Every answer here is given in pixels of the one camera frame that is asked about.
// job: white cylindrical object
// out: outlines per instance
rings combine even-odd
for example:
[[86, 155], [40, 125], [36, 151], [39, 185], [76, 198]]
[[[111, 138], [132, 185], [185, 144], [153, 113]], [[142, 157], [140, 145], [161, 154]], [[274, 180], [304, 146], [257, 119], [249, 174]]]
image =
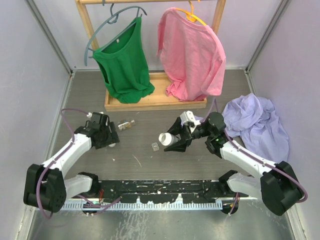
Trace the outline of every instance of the white cylindrical object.
[[180, 139], [175, 136], [175, 135], [172, 135], [168, 132], [166, 133], [161, 133], [159, 135], [159, 142], [163, 145], [163, 146], [170, 146], [176, 142], [178, 142]]

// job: clothes hanger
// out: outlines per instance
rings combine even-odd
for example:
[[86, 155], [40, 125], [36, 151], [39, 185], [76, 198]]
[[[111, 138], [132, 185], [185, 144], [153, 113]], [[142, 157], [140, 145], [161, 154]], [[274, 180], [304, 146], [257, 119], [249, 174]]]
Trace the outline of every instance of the clothes hanger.
[[[136, 11], [136, 18], [139, 16], [139, 11], [140, 9], [142, 10], [142, 12], [144, 13], [144, 15], [147, 15], [146, 11], [140, 7], [140, 6], [128, 6], [125, 7], [124, 9], [121, 9], [119, 11], [117, 11], [115, 14], [113, 14], [112, 12], [112, 8], [114, 6], [114, 3], [111, 5], [110, 7], [110, 13], [111, 16], [105, 20], [94, 32], [94, 34], [92, 35], [92, 37], [90, 38], [89, 42], [87, 43], [86, 47], [85, 47], [85, 51], [84, 51], [84, 65], [87, 66], [88, 64], [88, 50], [95, 52], [95, 50], [93, 50], [92, 48], [90, 48], [91, 42], [94, 40], [94, 38], [96, 37], [97, 33], [103, 28], [104, 25], [106, 24], [114, 24], [117, 22], [119, 14], [128, 10], [128, 9], [133, 9], [133, 8], [138, 8]], [[117, 36], [115, 36], [109, 43], [107, 43], [101, 50], [103, 51], [106, 47], [108, 47], [111, 43], [113, 43], [115, 40], [117, 40], [124, 32], [126, 32], [130, 27], [132, 27], [134, 24], [136, 24], [136, 21], [132, 22], [129, 26], [127, 26], [123, 31], [121, 31]]]
[[202, 25], [207, 25], [204, 21], [202, 21], [199, 17], [197, 17], [196, 15], [194, 15], [194, 5], [192, 4], [191, 1], [188, 1], [190, 6], [191, 6], [191, 12], [188, 12], [182, 8], [175, 8], [175, 10], [177, 11], [181, 11], [181, 12], [184, 12], [186, 14], [186, 17], [189, 21], [191, 22], [196, 22], [196, 21], [199, 21], [199, 23], [201, 23]]

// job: white wall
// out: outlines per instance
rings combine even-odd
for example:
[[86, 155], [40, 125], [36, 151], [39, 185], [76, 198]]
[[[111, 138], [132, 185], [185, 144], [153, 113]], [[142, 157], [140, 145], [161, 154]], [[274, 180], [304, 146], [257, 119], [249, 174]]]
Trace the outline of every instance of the white wall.
[[27, 169], [44, 161], [68, 73], [25, 1], [1, 4], [0, 52], [0, 239], [12, 240]]
[[309, 193], [297, 206], [312, 240], [320, 236], [319, 15], [319, 0], [291, 1], [251, 71], [257, 94], [272, 100], [289, 135], [288, 162]]
[[[74, 0], [35, 0], [42, 12], [60, 48], [71, 66], [78, 69], [84, 65], [84, 51], [88, 37], [79, 16]], [[262, 38], [280, 0], [227, 0], [218, 32], [224, 46], [228, 68], [246, 67]], [[193, 2], [195, 15], [211, 25], [217, 1]], [[163, 69], [156, 57], [158, 42], [158, 23], [169, 7], [190, 9], [185, 2], [147, 2], [115, 4], [114, 12], [128, 6], [144, 8], [148, 16], [142, 19], [142, 45], [149, 68]], [[94, 29], [97, 29], [109, 16], [110, 4], [87, 7]], [[121, 32], [135, 17], [136, 10], [128, 10], [119, 15], [116, 24], [107, 24], [98, 34], [100, 46], [109, 42]], [[97, 69], [93, 59], [89, 60], [88, 69]]]

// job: wooden tray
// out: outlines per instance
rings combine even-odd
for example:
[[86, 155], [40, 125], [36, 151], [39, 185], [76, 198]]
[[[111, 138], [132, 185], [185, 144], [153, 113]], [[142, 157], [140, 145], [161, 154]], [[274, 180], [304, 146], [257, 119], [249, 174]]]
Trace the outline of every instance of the wooden tray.
[[179, 101], [174, 96], [166, 95], [166, 88], [171, 84], [164, 72], [150, 73], [150, 82], [155, 87], [152, 94], [141, 98], [138, 103], [120, 103], [118, 99], [105, 94], [104, 107], [108, 112], [119, 111], [147, 111], [147, 110], [174, 110], [174, 109], [204, 109], [207, 99], [202, 101]]

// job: wooden frame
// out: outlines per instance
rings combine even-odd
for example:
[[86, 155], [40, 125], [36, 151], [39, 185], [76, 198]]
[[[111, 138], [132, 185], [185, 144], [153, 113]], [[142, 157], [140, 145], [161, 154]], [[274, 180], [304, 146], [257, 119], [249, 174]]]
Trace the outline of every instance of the wooden frame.
[[[120, 4], [120, 3], [149, 3], [149, 2], [178, 2], [178, 1], [187, 1], [187, 0], [105, 0], [105, 4]], [[90, 16], [87, 11], [86, 5], [91, 4], [101, 4], [103, 0], [75, 0], [76, 6], [78, 8], [84, 29], [88, 38], [90, 39], [94, 34], [94, 28], [92, 26]], [[217, 0], [216, 8], [214, 11], [213, 21], [211, 28], [215, 32], [218, 33], [222, 14], [224, 12], [226, 0]], [[95, 37], [91, 43], [92, 49], [98, 49], [99, 44], [97, 38]], [[143, 111], [143, 110], [168, 110], [168, 109], [199, 109], [205, 108], [207, 99], [203, 101], [179, 101], [174, 97], [167, 97], [165, 93], [164, 83], [160, 83], [159, 81], [164, 81], [165, 83], [170, 84], [168, 77], [165, 73], [150, 73], [150, 81], [153, 84], [156, 84], [158, 88], [156, 96], [151, 94], [152, 97], [149, 97], [149, 103], [146, 100], [141, 100], [135, 104], [122, 104], [119, 103], [118, 100], [112, 98], [108, 91], [105, 95], [105, 103], [104, 106], [107, 111]]]

